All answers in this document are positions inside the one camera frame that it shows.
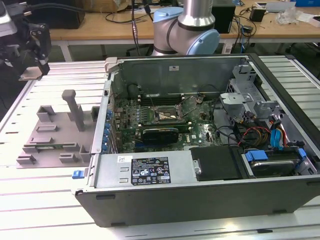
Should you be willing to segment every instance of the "power supply label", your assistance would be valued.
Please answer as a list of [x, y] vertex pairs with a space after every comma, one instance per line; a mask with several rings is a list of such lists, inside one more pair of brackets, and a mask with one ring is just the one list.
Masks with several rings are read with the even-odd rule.
[[171, 183], [168, 157], [133, 158], [131, 161], [131, 184]]

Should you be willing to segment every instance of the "floor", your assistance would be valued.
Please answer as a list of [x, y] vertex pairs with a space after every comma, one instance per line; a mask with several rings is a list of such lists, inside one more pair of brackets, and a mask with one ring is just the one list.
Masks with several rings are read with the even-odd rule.
[[[285, 44], [283, 49], [278, 54], [285, 55], [285, 49], [290, 44]], [[106, 45], [106, 52], [109, 57], [124, 57], [126, 50], [133, 48], [133, 45]], [[222, 51], [222, 44], [219, 45], [216, 53]], [[260, 43], [255, 44], [254, 47], [250, 46], [247, 53], [256, 53], [260, 56], [275, 55], [275, 50], [278, 44], [274, 43]], [[240, 46], [235, 47], [233, 53], [240, 53]], [[71, 52], [75, 61], [99, 61], [103, 60], [101, 47], [99, 45], [86, 45], [86, 46], [71, 46]], [[141, 54], [145, 54], [147, 48], [141, 50]], [[304, 43], [297, 43], [292, 47], [291, 53], [302, 63], [312, 74], [320, 79], [320, 57], [316, 56], [317, 51], [315, 48], [310, 47]], [[131, 51], [131, 56], [136, 56], [136, 51]], [[25, 61], [32, 63], [31, 59], [25, 58]], [[64, 57], [58, 46], [53, 46], [49, 62], [63, 62]], [[20, 91], [25, 86], [25, 82], [19, 81], [19, 77], [15, 75], [12, 70], [4, 64], [0, 64], [0, 120], [5, 116], [7, 110], [10, 108]]]

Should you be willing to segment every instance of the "black box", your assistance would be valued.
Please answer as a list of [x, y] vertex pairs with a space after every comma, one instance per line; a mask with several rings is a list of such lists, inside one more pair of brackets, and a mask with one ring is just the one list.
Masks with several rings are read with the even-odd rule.
[[262, 22], [262, 19], [264, 18], [265, 13], [266, 13], [266, 9], [253, 7], [249, 18], [252, 22]]
[[[83, 0], [27, 0], [27, 4], [65, 4], [83, 8]], [[84, 12], [70, 11], [61, 8], [41, 8], [32, 11], [27, 19], [34, 24], [48, 24], [50, 29], [78, 29], [85, 18]]]
[[228, 34], [232, 25], [236, 5], [232, 0], [214, 0], [212, 14], [215, 17], [214, 28], [220, 34]]

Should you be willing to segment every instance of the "motherboard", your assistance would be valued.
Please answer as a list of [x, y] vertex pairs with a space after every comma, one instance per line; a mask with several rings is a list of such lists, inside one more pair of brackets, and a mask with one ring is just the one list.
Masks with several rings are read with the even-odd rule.
[[118, 153], [222, 145], [212, 120], [214, 100], [205, 100], [204, 95], [191, 95], [177, 104], [156, 98], [147, 100], [115, 99], [113, 128]]

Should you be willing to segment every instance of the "metal workbench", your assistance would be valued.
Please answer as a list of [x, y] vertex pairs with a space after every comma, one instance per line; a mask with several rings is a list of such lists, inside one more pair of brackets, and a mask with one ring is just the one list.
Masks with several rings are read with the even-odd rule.
[[[320, 128], [318, 80], [294, 59], [261, 59]], [[42, 80], [26, 84], [0, 123], [0, 239], [320, 239], [320, 197], [294, 213], [130, 227], [96, 226], [70, 190], [84, 184], [83, 179], [71, 178], [75, 169], [84, 168], [16, 169], [16, 158], [36, 125], [40, 105], [67, 112], [68, 106], [61, 99], [65, 89], [76, 90], [76, 101], [84, 111], [100, 104], [106, 81], [103, 61], [51, 63], [50, 68]], [[272, 99], [267, 87], [263, 88]]]

